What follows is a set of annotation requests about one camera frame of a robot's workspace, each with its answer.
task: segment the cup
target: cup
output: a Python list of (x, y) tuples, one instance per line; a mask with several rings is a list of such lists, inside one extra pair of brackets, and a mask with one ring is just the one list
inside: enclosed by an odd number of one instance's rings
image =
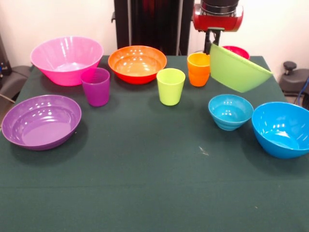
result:
[(162, 69), (157, 75), (159, 97), (164, 105), (176, 105), (183, 91), (185, 74), (179, 69)]
[(88, 69), (81, 75), (87, 101), (92, 106), (105, 105), (110, 97), (110, 73), (106, 69)]
[(187, 59), (189, 80), (191, 85), (202, 87), (208, 81), (210, 75), (210, 56), (205, 53), (192, 53)]

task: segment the red bowl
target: red bowl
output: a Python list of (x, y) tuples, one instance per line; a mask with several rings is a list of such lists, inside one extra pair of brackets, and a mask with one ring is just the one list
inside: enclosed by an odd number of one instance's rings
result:
[(142, 45), (120, 48), (108, 59), (108, 65), (120, 79), (135, 85), (155, 80), (166, 63), (167, 58), (161, 51)]
[(240, 47), (236, 47), (236, 46), (223, 46), (223, 47), (231, 52), (234, 52), (235, 54), (241, 57), (244, 57), (245, 59), (250, 59), (249, 53)]

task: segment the purple bowl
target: purple bowl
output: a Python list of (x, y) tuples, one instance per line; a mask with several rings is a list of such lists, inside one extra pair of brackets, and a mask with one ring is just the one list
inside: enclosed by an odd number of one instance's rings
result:
[(2, 133), (29, 150), (48, 150), (73, 134), (82, 117), (80, 106), (60, 95), (43, 95), (14, 106), (4, 117)]

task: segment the plastic bowl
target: plastic bowl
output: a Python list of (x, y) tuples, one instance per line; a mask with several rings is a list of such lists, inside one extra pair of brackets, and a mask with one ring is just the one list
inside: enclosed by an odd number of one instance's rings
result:
[(14, 106), (4, 117), (2, 133), (13, 144), (47, 150), (64, 143), (82, 117), (80, 106), (59, 95), (43, 95)]
[(136, 85), (155, 80), (166, 63), (161, 51), (141, 45), (120, 48), (108, 59), (108, 65), (120, 79)]
[(212, 98), (208, 109), (218, 127), (226, 131), (239, 128), (251, 118), (253, 113), (250, 102), (232, 94), (222, 94)]
[(31, 62), (52, 82), (60, 86), (77, 86), (81, 74), (96, 68), (103, 56), (102, 46), (81, 36), (67, 36), (46, 41), (33, 49)]
[(250, 59), (250, 55), (245, 49), (236, 46), (223, 46), (223, 47), (241, 57), (244, 57), (245, 59)]
[(264, 83), (272, 73), (215, 44), (211, 45), (211, 76), (238, 92), (247, 92)]
[(252, 116), (254, 134), (270, 155), (289, 159), (309, 153), (309, 111), (286, 102), (269, 102)]

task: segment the light blue bowl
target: light blue bowl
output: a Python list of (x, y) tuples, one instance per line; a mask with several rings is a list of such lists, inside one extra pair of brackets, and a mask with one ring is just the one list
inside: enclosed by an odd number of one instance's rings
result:
[(250, 102), (232, 94), (222, 94), (212, 98), (208, 109), (218, 127), (226, 131), (237, 129), (247, 122), (253, 113)]
[(281, 159), (309, 153), (309, 111), (286, 102), (269, 102), (252, 115), (254, 134), (263, 149)]

